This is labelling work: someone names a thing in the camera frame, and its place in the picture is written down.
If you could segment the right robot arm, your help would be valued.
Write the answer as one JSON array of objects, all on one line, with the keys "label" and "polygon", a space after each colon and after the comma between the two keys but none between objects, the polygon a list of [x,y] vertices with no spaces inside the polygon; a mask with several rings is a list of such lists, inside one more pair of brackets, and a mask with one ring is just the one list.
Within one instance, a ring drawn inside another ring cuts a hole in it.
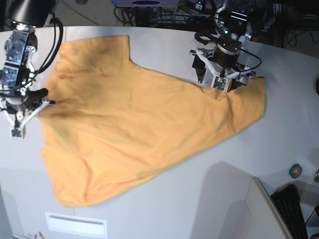
[{"label": "right robot arm", "polygon": [[[54,16],[56,0],[14,0],[9,9],[9,20],[15,25],[5,42],[5,61],[0,71],[1,111],[22,120],[28,111],[41,104],[47,90],[31,91],[29,88],[38,74],[53,62],[63,37],[63,25]],[[35,30],[53,24],[59,28],[59,36],[53,39],[53,46],[38,70],[32,65],[37,51]]]}]

